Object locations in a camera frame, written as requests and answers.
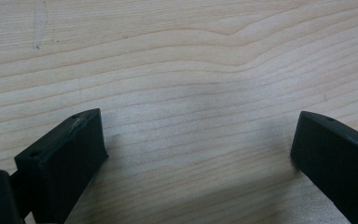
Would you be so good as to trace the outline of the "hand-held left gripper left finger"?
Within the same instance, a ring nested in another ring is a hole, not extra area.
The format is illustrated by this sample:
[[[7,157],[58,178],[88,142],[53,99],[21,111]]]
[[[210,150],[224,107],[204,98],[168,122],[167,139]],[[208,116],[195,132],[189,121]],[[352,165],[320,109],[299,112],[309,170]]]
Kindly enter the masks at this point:
[[[21,216],[63,224],[107,158],[100,109],[60,123],[15,157],[13,187]]]

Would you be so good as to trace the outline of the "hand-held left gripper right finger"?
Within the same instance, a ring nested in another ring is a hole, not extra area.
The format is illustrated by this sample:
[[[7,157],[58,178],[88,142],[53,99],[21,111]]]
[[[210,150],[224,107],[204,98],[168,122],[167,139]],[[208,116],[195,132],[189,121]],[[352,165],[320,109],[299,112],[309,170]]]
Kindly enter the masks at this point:
[[[290,157],[297,169],[358,224],[358,132],[317,113],[300,113]]]

